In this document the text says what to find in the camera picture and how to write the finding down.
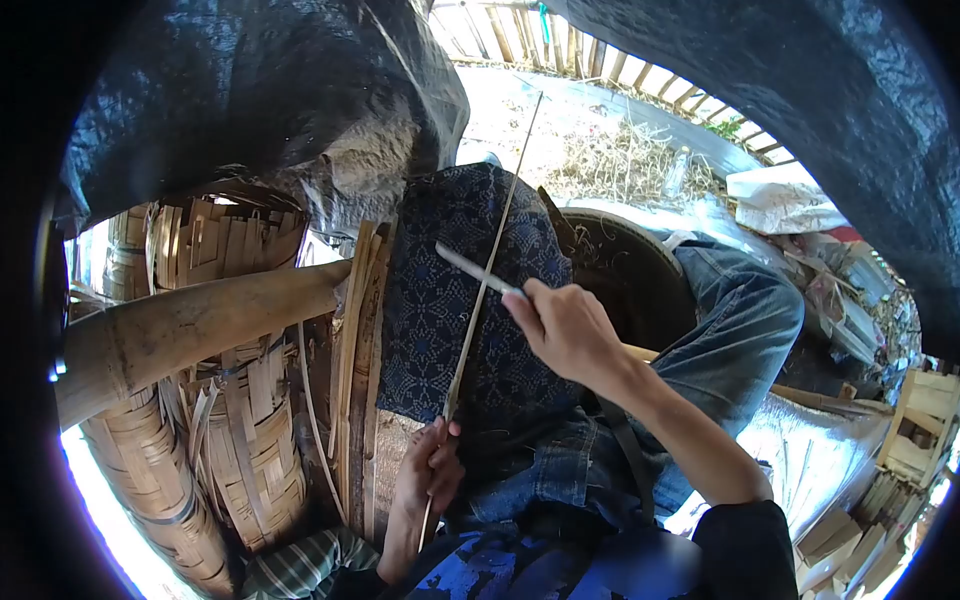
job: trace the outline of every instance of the black tarp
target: black tarp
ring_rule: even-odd
[[[547,0],[796,156],[914,290],[924,351],[960,359],[960,145],[909,17],[877,0]]]
[[[149,2],[77,117],[61,223],[76,231],[213,180],[275,174],[316,159],[358,122],[409,124],[403,147],[389,148],[403,175],[453,164],[468,101],[426,6]],[[371,139],[354,132],[350,145],[377,155],[377,131],[364,133]]]

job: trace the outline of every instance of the striped cloth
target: striped cloth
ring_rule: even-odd
[[[347,527],[326,529],[250,561],[240,597],[244,600],[326,598],[338,569],[361,571],[374,568],[379,560],[380,555]]]

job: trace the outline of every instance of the knife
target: knife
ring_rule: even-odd
[[[520,288],[510,285],[493,273],[487,273],[480,265],[467,260],[440,242],[437,242],[436,248],[437,254],[445,258],[451,265],[457,269],[460,269],[467,275],[474,277],[478,281],[486,281],[487,287],[491,288],[492,290],[495,290],[500,294],[520,294],[526,298],[526,294],[524,294],[523,290]]]

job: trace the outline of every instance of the white plastic sack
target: white plastic sack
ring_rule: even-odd
[[[799,162],[727,175],[737,198],[736,222],[766,234],[807,233],[848,226]]]

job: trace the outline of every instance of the bamboo basket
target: bamboo basket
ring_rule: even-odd
[[[136,300],[150,295],[147,283],[147,205],[134,206],[108,222],[104,296]]]
[[[203,593],[229,598],[227,549],[164,412],[151,386],[81,428],[117,499],[157,554]]]
[[[112,300],[149,293],[146,213],[137,206],[109,221],[104,287]],[[228,552],[186,460],[179,395],[170,396],[171,386],[169,378],[152,385],[81,429],[117,500],[157,554],[199,591],[228,598]]]
[[[293,267],[302,213],[281,206],[152,206],[146,243],[153,293],[222,277]],[[293,441],[282,332],[221,352],[180,374],[190,462],[216,517],[248,550],[273,544],[305,508],[306,484]]]

